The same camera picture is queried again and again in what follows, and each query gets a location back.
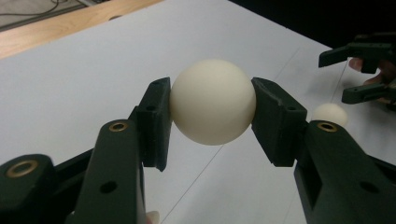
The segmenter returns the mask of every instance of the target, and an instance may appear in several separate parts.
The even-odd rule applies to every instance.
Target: white table
[[[277,82],[308,119],[339,103],[364,150],[396,164],[394,114],[376,102],[341,104],[342,89],[368,76],[346,63],[319,69],[327,49],[225,0],[166,0],[1,60],[0,162],[32,153],[66,161],[92,148],[103,124],[127,118],[151,81],[220,58]],[[145,172],[147,210],[164,224],[305,223],[293,168],[275,168],[250,129],[207,147],[174,125],[166,170]]]

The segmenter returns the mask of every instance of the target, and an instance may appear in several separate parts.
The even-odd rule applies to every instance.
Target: brass insert
[[[37,161],[20,161],[17,164],[9,167],[6,175],[10,178],[18,178],[30,174],[38,166]]]
[[[328,122],[318,123],[318,128],[328,133],[335,133],[338,131],[337,126]]]
[[[127,123],[124,123],[124,122],[116,122],[116,123],[113,123],[108,129],[109,129],[111,132],[116,133],[116,132],[122,132],[122,131],[124,131],[126,128],[128,128],[128,124],[127,124]]]

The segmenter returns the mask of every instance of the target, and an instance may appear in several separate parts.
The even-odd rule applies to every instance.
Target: white ball
[[[241,135],[253,120],[256,94],[236,65],[204,60],[184,70],[170,94],[171,116],[191,140],[210,146]]]
[[[347,112],[337,104],[324,104],[315,109],[311,120],[327,120],[345,127]]]

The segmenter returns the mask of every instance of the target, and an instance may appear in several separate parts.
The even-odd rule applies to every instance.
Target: wooden edge
[[[0,33],[0,59],[71,35],[162,0],[112,0]]]

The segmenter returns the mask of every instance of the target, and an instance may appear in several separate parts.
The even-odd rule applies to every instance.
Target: dark background
[[[396,0],[230,0],[331,48],[355,35],[396,32]]]

